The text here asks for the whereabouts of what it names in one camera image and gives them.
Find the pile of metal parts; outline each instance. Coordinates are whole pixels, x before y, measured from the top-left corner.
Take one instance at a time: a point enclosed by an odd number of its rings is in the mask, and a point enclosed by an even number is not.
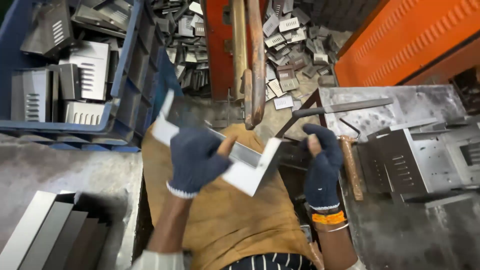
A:
[[[480,187],[480,118],[436,118],[368,135],[360,160],[369,192],[435,207],[472,197]]]
[[[338,44],[327,28],[311,22],[300,4],[294,0],[270,0],[267,6],[263,25],[269,60],[266,63],[267,101],[299,88],[296,73],[301,72],[308,78],[316,73],[329,75],[332,72],[329,64],[336,61]],[[276,101],[277,109],[293,106],[291,97]]]
[[[168,58],[184,93],[209,98],[210,75],[203,11],[189,0],[158,0],[153,3],[155,21],[166,35]]]
[[[11,120],[99,124],[111,99],[132,6],[124,0],[37,4],[21,51],[45,67],[12,74]]]

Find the blue plastic crate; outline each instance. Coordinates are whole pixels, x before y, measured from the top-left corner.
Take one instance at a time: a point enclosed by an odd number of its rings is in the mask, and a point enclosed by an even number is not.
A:
[[[163,48],[163,34],[153,20],[149,1],[134,1],[110,93],[113,99],[105,104],[98,125],[10,120],[12,71],[47,64],[40,57],[24,55],[20,51],[31,14],[31,0],[15,0],[0,28],[0,133],[58,149],[133,151],[133,147],[137,147],[138,150],[152,122],[152,115],[158,114],[154,111],[154,103],[162,99],[168,88],[181,95],[173,65]]]

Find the hand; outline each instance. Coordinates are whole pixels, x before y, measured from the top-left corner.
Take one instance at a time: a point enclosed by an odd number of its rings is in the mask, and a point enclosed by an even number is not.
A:
[[[181,128],[170,140],[173,179],[167,183],[175,196],[191,199],[200,189],[224,173],[237,137],[221,141],[206,129]]]
[[[340,204],[336,194],[338,171],[343,164],[343,155],[335,134],[322,126],[305,124],[308,134],[303,144],[313,156],[307,171],[304,194],[314,210],[337,208]]]

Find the silver bangle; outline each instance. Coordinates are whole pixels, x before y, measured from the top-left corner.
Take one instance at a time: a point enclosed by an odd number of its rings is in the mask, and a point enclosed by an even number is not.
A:
[[[340,228],[336,228],[336,229],[333,229],[333,230],[331,230],[331,231],[327,231],[327,233],[334,232],[334,231],[338,231],[338,230],[341,230],[341,229],[344,229],[344,228],[347,228],[347,227],[348,227],[348,223],[345,224],[345,225],[343,225],[343,226],[340,227]]]

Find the worker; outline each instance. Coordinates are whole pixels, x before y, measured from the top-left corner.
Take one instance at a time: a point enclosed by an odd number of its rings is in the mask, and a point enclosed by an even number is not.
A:
[[[314,124],[305,124],[303,130],[308,134],[303,145],[314,157],[304,194],[313,212],[324,268],[363,270],[336,193],[343,163],[336,136]],[[168,147],[147,132],[142,144],[144,177],[156,223],[132,269],[185,269],[184,250],[192,252],[191,269],[321,268],[278,172],[264,179],[253,197],[221,179],[231,165],[228,156],[235,141],[263,150],[255,132],[242,124],[222,133],[227,137],[223,141],[206,129],[181,128],[171,139],[169,154]]]

